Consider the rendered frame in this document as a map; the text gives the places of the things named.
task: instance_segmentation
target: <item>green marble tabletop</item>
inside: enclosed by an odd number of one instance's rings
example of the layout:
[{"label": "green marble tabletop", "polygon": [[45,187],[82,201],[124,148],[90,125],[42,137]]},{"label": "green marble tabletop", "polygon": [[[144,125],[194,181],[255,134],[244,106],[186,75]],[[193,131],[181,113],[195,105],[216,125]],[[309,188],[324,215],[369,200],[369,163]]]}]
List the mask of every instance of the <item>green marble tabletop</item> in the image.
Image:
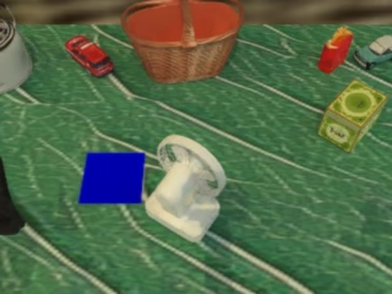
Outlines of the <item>green marble tabletop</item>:
[{"label": "green marble tabletop", "polygon": [[[245,26],[220,76],[160,85],[119,26],[20,26],[34,71],[0,96],[0,155],[27,225],[0,237],[0,293],[391,294],[392,106],[351,154],[317,128],[354,78],[390,96],[392,64],[367,72],[352,51],[392,26],[351,26],[350,56],[327,75],[317,61],[336,28]],[[81,33],[113,74],[69,57],[64,42]],[[143,205],[78,204],[86,152],[144,151],[152,192],[170,134],[204,145],[228,176],[201,243]]]}]

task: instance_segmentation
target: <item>toy car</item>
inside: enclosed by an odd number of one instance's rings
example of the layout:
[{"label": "toy car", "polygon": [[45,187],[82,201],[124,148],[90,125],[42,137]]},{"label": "toy car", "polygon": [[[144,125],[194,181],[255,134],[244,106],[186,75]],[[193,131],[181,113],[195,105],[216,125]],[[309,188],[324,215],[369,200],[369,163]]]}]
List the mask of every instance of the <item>toy car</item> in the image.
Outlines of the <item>toy car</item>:
[{"label": "toy car", "polygon": [[371,69],[376,64],[392,59],[392,36],[379,37],[373,43],[356,50],[354,58],[365,69]]},{"label": "toy car", "polygon": [[114,68],[110,57],[93,41],[78,35],[66,42],[66,50],[93,76],[102,77]]}]

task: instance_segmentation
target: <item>brown background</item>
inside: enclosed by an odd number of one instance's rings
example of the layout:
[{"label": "brown background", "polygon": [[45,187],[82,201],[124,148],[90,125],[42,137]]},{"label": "brown background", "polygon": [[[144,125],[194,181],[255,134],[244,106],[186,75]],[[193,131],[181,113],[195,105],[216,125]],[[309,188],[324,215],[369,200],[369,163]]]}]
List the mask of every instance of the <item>brown background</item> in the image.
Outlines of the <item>brown background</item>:
[{"label": "brown background", "polygon": [[[8,0],[19,23],[118,23],[132,1]],[[392,0],[242,0],[248,23],[392,23]]]}]

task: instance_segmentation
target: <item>white kettle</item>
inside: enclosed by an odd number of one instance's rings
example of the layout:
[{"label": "white kettle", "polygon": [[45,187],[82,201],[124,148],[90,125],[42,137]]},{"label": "white kettle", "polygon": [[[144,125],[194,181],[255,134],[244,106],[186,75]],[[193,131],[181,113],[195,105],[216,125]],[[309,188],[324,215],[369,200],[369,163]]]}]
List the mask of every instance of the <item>white kettle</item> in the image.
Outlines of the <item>white kettle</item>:
[{"label": "white kettle", "polygon": [[0,16],[0,94],[19,87],[30,76],[32,61],[11,10],[0,2],[10,20]]}]

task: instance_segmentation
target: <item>car windshield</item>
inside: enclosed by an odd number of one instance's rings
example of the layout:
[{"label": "car windshield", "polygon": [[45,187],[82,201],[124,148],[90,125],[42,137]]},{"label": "car windshield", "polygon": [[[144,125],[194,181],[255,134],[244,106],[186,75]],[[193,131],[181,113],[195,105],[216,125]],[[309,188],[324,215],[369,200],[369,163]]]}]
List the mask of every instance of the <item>car windshield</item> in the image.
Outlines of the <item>car windshield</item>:
[{"label": "car windshield", "polygon": [[108,62],[110,61],[109,57],[104,58],[103,60],[101,60],[100,62],[97,63],[91,63],[91,66],[95,69],[99,69],[102,66],[106,66],[108,64]]},{"label": "car windshield", "polygon": [[370,44],[369,49],[377,55],[382,55],[385,52],[384,47],[382,47],[379,43],[373,42]]}]

